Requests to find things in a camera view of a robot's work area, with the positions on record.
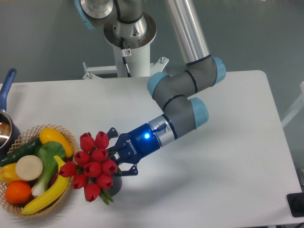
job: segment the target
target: pot handle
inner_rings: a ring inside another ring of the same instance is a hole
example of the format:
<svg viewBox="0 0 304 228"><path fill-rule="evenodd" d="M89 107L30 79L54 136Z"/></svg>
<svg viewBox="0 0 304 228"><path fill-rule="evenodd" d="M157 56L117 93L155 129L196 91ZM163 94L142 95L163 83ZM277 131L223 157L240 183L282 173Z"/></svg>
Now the pot handle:
<svg viewBox="0 0 304 228"><path fill-rule="evenodd" d="M17 73L16 69L14 68L10 69L4 80L4 83L0 90L0 111L6 111L6 100L9 94L11 84L15 79L16 73Z"/></svg>

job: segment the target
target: woven basket rim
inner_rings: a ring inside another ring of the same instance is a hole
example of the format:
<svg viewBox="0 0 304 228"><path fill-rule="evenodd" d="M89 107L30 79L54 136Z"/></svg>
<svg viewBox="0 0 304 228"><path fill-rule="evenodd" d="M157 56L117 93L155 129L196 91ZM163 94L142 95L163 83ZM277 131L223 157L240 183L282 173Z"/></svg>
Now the woven basket rim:
<svg viewBox="0 0 304 228"><path fill-rule="evenodd" d="M75 140L75 137L71 134L71 132L69 130L62 127L61 125L57 126L54 124L47 124L47 125L44 124L44 125L38 125L37 127L33 127L32 129L29 129L26 132L24 132L22 135L20 135L18 137L18 139L15 140L15 143L11 146L8 153L14 151L16 148L18 148L22 144L25 144L25 143L33 140L34 138L37 138L39 136L39 132L44 128L53 128L53 129L56 129L59 132L61 132L65 136L65 138L71 143L74 154L78 151L78 144ZM4 209L6 209L6 211L8 213L14 214L21 218L35 218L35 217L38 217L41 215L45 215L45 214L49 213L50 211L52 211L54 208L56 208L63 201L63 199L66 197L69 189L71 188L72 181L73 181L73 177L71 178L66 190L61 194L61 196L57 200L54 201L54 203L51 206L47 207L46 209L40 210L34 214L31 214L31 215L22 215L21 207L11 205L6 201L4 194L5 194L5 189L7 188L8 184L0 181L0 205L2 205L2 207Z"/></svg>

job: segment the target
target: banana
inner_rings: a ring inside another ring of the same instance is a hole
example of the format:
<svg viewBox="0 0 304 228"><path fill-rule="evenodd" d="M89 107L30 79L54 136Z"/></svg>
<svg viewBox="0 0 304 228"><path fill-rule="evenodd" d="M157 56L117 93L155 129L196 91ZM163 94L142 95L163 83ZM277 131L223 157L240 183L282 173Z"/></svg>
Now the banana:
<svg viewBox="0 0 304 228"><path fill-rule="evenodd" d="M65 162L59 157L54 156L54 159L58 163L58 171L60 167L65 164ZM43 208L50 205L52 202L57 200L59 196L66 190L71 178L70 177L63 177L58 175L57 180L55 183L42 195L38 196L37 198L33 199L29 202L21 211L22 215L30 215L34 214L37 211L42 210Z"/></svg>

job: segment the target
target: red tulip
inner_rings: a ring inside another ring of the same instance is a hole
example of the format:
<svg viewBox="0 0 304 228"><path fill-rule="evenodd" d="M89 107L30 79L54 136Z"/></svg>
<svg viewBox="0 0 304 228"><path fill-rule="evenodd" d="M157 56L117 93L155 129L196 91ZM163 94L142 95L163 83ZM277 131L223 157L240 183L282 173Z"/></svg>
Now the red tulip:
<svg viewBox="0 0 304 228"><path fill-rule="evenodd" d="M108 158L108 151L106 149L97 148L92 152L92 159L96 162L103 162Z"/></svg>
<svg viewBox="0 0 304 228"><path fill-rule="evenodd" d="M112 187L113 180L109 175L102 173L96 178L96 184L98 184L103 189L108 189Z"/></svg>
<svg viewBox="0 0 304 228"><path fill-rule="evenodd" d="M117 172L117 165L112 159L108 159L103 163L103 173L112 174Z"/></svg>
<svg viewBox="0 0 304 228"><path fill-rule="evenodd" d="M63 166L61 166L59 170L59 175L63 177L71 177L74 176L77 172L76 164L72 161L68 161Z"/></svg>
<svg viewBox="0 0 304 228"><path fill-rule="evenodd" d="M95 200L100 194L100 187L95 183L85 185L85 199L88 202Z"/></svg>
<svg viewBox="0 0 304 228"><path fill-rule="evenodd" d="M90 133L84 133L80 136L80 148L85 151L91 151L95 148L95 141Z"/></svg>
<svg viewBox="0 0 304 228"><path fill-rule="evenodd" d="M106 149L109 146L109 137L104 132L98 132L95 138L95 145L97 148Z"/></svg>
<svg viewBox="0 0 304 228"><path fill-rule="evenodd" d="M80 189L84 187L89 181L89 177L85 176L83 173L75 174L73 179L73 189Z"/></svg>
<svg viewBox="0 0 304 228"><path fill-rule="evenodd" d="M88 177L97 177L102 171L102 165L96 161L91 161L84 166L84 174Z"/></svg>
<svg viewBox="0 0 304 228"><path fill-rule="evenodd" d="M84 167L91 160L91 155L88 152L79 151L75 154L75 161L81 167Z"/></svg>

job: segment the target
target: light blue joint cap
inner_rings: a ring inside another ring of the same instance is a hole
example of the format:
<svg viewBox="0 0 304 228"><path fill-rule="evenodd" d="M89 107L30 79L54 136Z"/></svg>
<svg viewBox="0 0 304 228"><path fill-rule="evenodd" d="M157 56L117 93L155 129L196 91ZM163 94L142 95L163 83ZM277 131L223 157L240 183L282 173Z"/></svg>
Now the light blue joint cap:
<svg viewBox="0 0 304 228"><path fill-rule="evenodd" d="M77 8L77 10L78 10L78 13L79 13L79 15L80 15L82 21L84 22L84 24L86 25L86 27L87 27L88 29L95 29L94 26L93 26L93 25L88 21L88 19L86 18L84 12L82 11L82 8L81 8L81 6L80 6L79 0L75 0L74 3L75 3L75 5L76 5L76 8Z"/></svg>
<svg viewBox="0 0 304 228"><path fill-rule="evenodd" d="M147 84L147 89L152 98L153 98L153 93L154 93L154 90L155 90L157 84L166 76L169 76L169 75L165 72L157 72L150 77L148 84Z"/></svg>
<svg viewBox="0 0 304 228"><path fill-rule="evenodd" d="M209 112L204 102L195 97L190 99L194 112L195 129L202 126L209 119Z"/></svg>
<svg viewBox="0 0 304 228"><path fill-rule="evenodd" d="M226 77L226 67L223 64L223 61L218 57L213 57L215 63L217 64L218 75L214 84L219 83Z"/></svg>

